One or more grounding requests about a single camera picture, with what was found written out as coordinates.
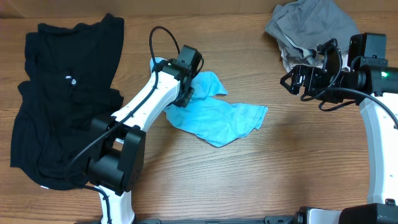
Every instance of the wooden table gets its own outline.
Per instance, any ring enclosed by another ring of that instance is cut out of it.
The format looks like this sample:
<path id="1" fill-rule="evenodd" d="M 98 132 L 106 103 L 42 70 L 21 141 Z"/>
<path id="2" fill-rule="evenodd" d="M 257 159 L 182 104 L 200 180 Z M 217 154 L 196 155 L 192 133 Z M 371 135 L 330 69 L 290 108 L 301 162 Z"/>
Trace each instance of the wooden table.
<path id="1" fill-rule="evenodd" d="M 351 14 L 361 32 L 387 34 L 387 59 L 398 66 L 398 16 Z M 229 91 L 221 99 L 269 107 L 259 131 L 222 148 L 175 129 L 162 114 L 147 133 L 145 166 L 133 191 L 138 218 L 260 218 L 290 215 L 302 205 L 329 209 L 366 203 L 368 148 L 357 106 L 321 112 L 279 85 L 285 70 L 276 41 L 264 33 L 270 14 L 125 18 L 124 46 L 112 87 L 125 103 L 149 78 L 149 31 L 170 29 L 197 48 L 204 70 Z M 25 34 L 45 22 L 73 27 L 101 18 L 0 20 L 0 222 L 73 223 L 99 219 L 97 193 L 46 190 L 9 167 L 11 132 L 22 102 Z M 175 57 L 164 32 L 156 56 Z"/>

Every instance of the blue cloth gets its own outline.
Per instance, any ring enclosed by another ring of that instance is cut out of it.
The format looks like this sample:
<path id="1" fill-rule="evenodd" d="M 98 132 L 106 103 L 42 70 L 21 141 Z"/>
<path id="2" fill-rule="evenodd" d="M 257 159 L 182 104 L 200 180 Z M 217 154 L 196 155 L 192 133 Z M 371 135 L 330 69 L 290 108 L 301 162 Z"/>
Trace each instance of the blue cloth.
<path id="1" fill-rule="evenodd" d="M 259 129 L 268 107 L 244 103 L 229 104 L 214 99 L 227 95 L 214 72 L 200 72 L 191 83 L 195 89 L 186 108 L 170 105 L 164 109 L 170 123 L 179 129 L 196 134 L 208 143 L 221 147 L 237 138 L 246 137 L 254 128 Z"/>

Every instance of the gray cloth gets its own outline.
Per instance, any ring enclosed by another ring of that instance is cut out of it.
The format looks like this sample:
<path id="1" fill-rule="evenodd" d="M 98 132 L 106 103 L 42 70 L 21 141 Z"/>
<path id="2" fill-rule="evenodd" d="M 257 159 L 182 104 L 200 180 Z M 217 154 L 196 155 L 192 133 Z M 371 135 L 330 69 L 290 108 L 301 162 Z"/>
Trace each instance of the gray cloth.
<path id="1" fill-rule="evenodd" d="M 349 39 L 359 30 L 333 0 L 298 0 L 285 6 L 277 5 L 266 32 L 278 40 L 285 60 L 314 65 L 319 61 L 309 50 L 316 50 L 317 44 L 335 38 L 339 49 L 345 53 Z"/>

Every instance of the garment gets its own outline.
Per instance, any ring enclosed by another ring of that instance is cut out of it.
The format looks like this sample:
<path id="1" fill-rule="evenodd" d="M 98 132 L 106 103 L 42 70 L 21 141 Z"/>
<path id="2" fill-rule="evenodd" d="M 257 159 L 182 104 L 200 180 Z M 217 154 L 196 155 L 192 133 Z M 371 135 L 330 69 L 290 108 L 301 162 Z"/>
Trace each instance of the garment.
<path id="1" fill-rule="evenodd" d="M 266 32 L 277 39 L 284 67 L 289 72 L 297 64 L 320 66 L 323 62 L 316 55 L 317 45 L 332 38 L 337 40 L 344 56 L 351 36 L 359 30 L 333 0 L 298 0 L 276 6 Z"/>
<path id="2" fill-rule="evenodd" d="M 72 29 L 46 24 L 26 35 L 25 70 L 30 81 L 18 90 L 22 105 L 11 141 L 11 167 L 34 182 L 68 190 L 64 169 L 86 147 L 91 120 L 120 109 L 123 97 L 110 89 L 123 47 L 124 20 L 107 14 L 92 26 Z M 87 183 L 83 156 L 71 180 Z"/>
<path id="3" fill-rule="evenodd" d="M 222 147 L 237 138 L 260 129 L 268 107 L 244 103 L 229 104 L 213 98 L 227 95 L 223 84 L 213 72 L 200 72 L 191 83 L 195 89 L 186 108 L 170 105 L 164 109 L 170 123 L 196 134 L 208 143 Z"/>

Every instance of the black cloth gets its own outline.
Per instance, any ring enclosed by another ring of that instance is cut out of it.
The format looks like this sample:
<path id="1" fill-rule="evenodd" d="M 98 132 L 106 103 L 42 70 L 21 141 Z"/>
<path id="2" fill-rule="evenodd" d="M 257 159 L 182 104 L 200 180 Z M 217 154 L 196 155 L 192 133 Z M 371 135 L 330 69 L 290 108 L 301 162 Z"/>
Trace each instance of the black cloth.
<path id="1" fill-rule="evenodd" d="M 30 81 L 18 90 L 22 105 L 11 141 L 11 167 L 56 190 L 73 186 L 64 179 L 68 162 L 90 143 L 91 120 L 120 109 L 123 97 L 110 89 L 123 47 L 124 20 L 107 14 L 93 25 L 72 29 L 39 24 L 26 35 L 25 70 Z M 83 157 L 71 180 L 87 183 Z"/>

